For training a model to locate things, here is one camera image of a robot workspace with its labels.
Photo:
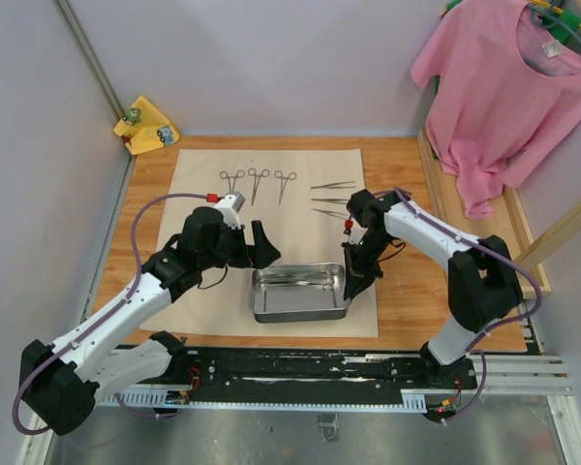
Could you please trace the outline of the stainless steel tray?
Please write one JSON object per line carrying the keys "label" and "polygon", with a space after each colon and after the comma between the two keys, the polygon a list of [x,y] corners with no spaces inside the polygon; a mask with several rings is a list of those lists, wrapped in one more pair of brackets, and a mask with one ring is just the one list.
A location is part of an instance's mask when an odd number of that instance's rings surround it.
{"label": "stainless steel tray", "polygon": [[[316,286],[267,286],[260,279],[271,275],[327,274],[335,280],[332,290]],[[251,276],[248,306],[261,324],[341,320],[349,302],[344,300],[345,269],[339,263],[284,264],[255,270]]]}

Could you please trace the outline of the beige cloth wrap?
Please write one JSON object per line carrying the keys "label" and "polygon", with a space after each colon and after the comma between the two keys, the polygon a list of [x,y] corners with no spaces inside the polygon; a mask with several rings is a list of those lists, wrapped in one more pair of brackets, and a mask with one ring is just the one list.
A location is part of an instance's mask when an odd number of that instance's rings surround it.
{"label": "beige cloth wrap", "polygon": [[[260,182],[256,202],[251,205],[253,178],[249,168],[269,169]],[[166,202],[157,244],[163,246],[182,230],[185,218],[198,207],[188,194],[226,194],[228,184],[221,171],[245,176],[236,189],[245,197],[239,217],[243,224],[260,220],[269,240],[281,252],[280,264],[337,263],[344,261],[341,247],[344,220],[320,214],[313,208],[342,211],[331,203],[313,202],[311,198],[348,199],[364,188],[363,166],[359,149],[348,150],[195,150],[182,149],[169,184],[172,199]],[[280,182],[274,171],[295,172],[297,178],[287,185],[278,204]],[[352,189],[312,190],[311,186],[354,181]],[[375,289],[362,293],[353,302],[345,318],[328,322],[261,324],[248,306],[251,273],[246,269],[209,270],[203,287],[182,295],[167,309],[144,324],[146,330],[167,330],[223,336],[257,337],[360,337],[378,335],[378,311]]]}

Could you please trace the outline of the steel hemostat clamp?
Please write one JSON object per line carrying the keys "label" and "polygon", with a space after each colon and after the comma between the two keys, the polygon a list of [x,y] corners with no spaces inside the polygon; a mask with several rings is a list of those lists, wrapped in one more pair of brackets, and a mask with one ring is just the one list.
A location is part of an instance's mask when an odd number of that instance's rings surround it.
{"label": "steel hemostat clamp", "polygon": [[270,175],[270,170],[257,170],[256,168],[249,168],[247,174],[253,178],[251,205],[254,205],[256,202],[260,182]]}

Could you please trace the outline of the long steel hemostat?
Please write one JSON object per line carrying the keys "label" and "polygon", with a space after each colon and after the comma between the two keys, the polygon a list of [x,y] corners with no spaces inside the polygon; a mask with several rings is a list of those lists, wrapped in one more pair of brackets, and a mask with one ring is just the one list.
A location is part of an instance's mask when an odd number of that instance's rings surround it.
{"label": "long steel hemostat", "polygon": [[278,204],[282,203],[287,185],[290,181],[294,181],[297,178],[297,174],[293,171],[284,173],[281,170],[274,171],[274,177],[280,182]]}

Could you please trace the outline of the steel surgical forceps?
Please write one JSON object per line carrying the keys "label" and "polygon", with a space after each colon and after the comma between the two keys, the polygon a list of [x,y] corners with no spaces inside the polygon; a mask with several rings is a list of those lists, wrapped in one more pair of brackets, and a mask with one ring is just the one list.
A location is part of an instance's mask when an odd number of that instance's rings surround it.
{"label": "steel surgical forceps", "polygon": [[321,189],[352,189],[355,188],[356,185],[354,181],[342,181],[342,182],[333,182],[333,183],[326,183],[321,185],[314,185],[311,186],[310,189],[312,190],[321,190]]}

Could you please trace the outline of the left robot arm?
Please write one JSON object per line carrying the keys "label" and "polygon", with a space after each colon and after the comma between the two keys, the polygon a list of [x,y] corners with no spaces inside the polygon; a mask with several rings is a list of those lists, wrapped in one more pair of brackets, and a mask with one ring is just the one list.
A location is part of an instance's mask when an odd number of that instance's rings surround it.
{"label": "left robot arm", "polygon": [[17,397],[65,436],[79,428],[98,403],[149,379],[174,384],[188,371],[188,349],[167,331],[116,354],[142,323],[202,283],[211,268],[263,269],[280,259],[261,221],[247,243],[238,215],[228,207],[196,208],[180,233],[145,263],[111,302],[49,344],[31,342],[22,352]]}

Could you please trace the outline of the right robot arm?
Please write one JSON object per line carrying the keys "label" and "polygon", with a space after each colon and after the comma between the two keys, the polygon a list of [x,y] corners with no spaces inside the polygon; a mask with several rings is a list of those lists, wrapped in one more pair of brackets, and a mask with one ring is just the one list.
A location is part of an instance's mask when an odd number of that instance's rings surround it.
{"label": "right robot arm", "polygon": [[358,236],[346,226],[345,300],[355,299],[383,277],[380,259],[396,240],[411,244],[444,270],[450,316],[420,349],[418,365],[426,385],[442,387],[479,334],[523,300],[506,243],[496,235],[480,238],[456,230],[401,191],[381,197],[366,189],[358,191],[348,200],[347,211],[363,234]]}

